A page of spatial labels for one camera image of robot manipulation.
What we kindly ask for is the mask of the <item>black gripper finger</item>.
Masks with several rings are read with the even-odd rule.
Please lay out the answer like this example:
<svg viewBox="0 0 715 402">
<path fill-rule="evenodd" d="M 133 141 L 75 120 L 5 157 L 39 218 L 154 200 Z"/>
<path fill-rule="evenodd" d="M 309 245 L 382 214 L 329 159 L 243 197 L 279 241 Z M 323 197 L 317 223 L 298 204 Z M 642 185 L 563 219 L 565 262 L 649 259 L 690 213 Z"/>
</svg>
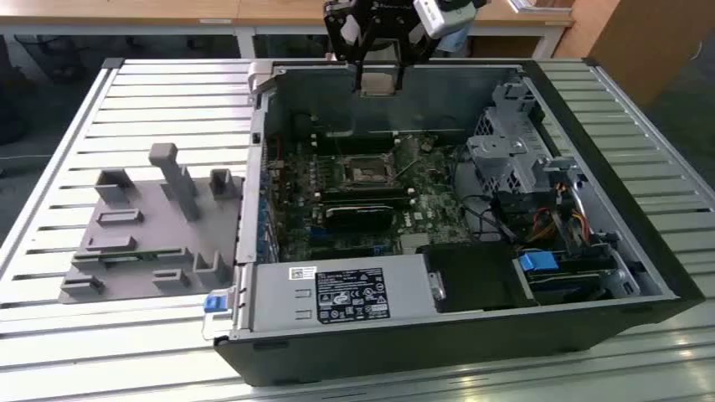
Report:
<svg viewBox="0 0 715 402">
<path fill-rule="evenodd" d="M 363 60 L 367 54 L 367 5 L 367 1 L 326 1 L 323 4 L 323 21 L 334 56 L 355 69 L 354 91 L 362 89 Z"/>
<path fill-rule="evenodd" d="M 435 53 L 438 40 L 434 39 L 419 23 L 409 33 L 402 33 L 397 42 L 398 73 L 395 89 L 403 88 L 406 70 L 415 64 L 427 62 Z"/>
</svg>

